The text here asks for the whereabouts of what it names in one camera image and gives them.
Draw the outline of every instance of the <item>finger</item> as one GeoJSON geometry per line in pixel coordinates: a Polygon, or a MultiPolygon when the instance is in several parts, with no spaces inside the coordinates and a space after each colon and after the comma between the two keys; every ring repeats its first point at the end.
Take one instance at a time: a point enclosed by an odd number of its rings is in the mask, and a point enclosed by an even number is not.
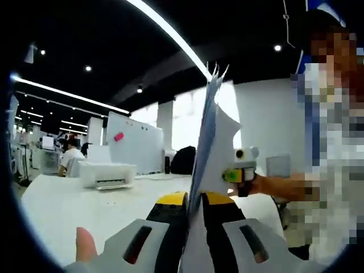
{"type": "Polygon", "coordinates": [[[83,227],[76,229],[76,261],[87,262],[97,256],[92,235],[83,227]]]}

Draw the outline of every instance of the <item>table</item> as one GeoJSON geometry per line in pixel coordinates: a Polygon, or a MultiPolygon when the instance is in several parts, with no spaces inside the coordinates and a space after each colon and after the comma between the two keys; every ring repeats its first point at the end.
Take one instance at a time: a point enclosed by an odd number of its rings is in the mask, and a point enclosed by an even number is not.
{"type": "MultiPolygon", "coordinates": [[[[191,176],[137,177],[133,188],[114,191],[84,189],[77,178],[38,176],[22,196],[24,214],[46,252],[61,266],[75,261],[76,227],[88,229],[98,253],[105,241],[133,222],[146,218],[157,199],[176,191],[189,191],[191,176]]],[[[270,225],[282,237],[283,229],[270,196],[235,198],[246,217],[270,225]]]]}

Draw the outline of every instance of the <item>hand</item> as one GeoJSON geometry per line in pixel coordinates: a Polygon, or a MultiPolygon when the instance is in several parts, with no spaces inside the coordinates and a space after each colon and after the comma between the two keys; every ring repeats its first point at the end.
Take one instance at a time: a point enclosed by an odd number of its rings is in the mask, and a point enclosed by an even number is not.
{"type": "MultiPolygon", "coordinates": [[[[263,181],[262,176],[259,174],[256,175],[255,179],[253,180],[251,190],[249,195],[253,195],[255,193],[262,193],[263,188],[263,181]]],[[[244,183],[231,183],[232,192],[228,193],[229,196],[238,196],[238,188],[244,186],[244,183]]]]}
{"type": "Polygon", "coordinates": [[[83,227],[76,229],[76,261],[88,262],[97,256],[92,235],[83,227]]]}

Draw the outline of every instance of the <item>man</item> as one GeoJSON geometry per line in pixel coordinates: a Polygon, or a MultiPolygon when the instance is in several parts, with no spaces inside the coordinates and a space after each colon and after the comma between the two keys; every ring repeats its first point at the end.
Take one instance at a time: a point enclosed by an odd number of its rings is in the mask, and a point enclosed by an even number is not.
{"type": "Polygon", "coordinates": [[[364,117],[364,67],[356,55],[355,35],[328,13],[311,10],[296,24],[296,45],[312,56],[312,64],[306,65],[305,97],[317,110],[313,111],[316,127],[312,130],[313,142],[318,143],[313,155],[318,161],[313,160],[310,174],[290,179],[257,175],[250,194],[316,202],[316,208],[312,204],[306,211],[305,223],[316,225],[317,234],[311,245],[291,252],[329,265],[356,240],[358,221],[363,216],[360,160],[364,157],[360,149],[364,149],[358,122],[364,117]]]}
{"type": "Polygon", "coordinates": [[[60,177],[64,177],[64,172],[69,167],[68,164],[71,162],[72,159],[74,159],[74,158],[85,158],[84,155],[81,153],[81,151],[76,149],[77,139],[70,138],[66,142],[65,145],[67,145],[68,149],[63,154],[63,158],[61,160],[61,164],[60,164],[60,167],[59,167],[59,170],[58,170],[58,176],[60,176],[60,177]]]}

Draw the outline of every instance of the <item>desk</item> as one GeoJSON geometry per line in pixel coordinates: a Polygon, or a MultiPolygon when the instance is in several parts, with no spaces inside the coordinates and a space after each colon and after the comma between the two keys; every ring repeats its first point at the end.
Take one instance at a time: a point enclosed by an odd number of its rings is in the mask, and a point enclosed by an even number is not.
{"type": "MultiPolygon", "coordinates": [[[[131,189],[96,191],[84,189],[77,178],[40,175],[25,191],[22,204],[46,251],[65,266],[75,261],[76,227],[88,229],[102,253],[108,238],[136,218],[145,219],[160,196],[189,191],[190,185],[190,176],[157,174],[138,177],[131,189]]],[[[270,196],[239,198],[237,203],[247,217],[261,220],[284,237],[270,196]]]]}

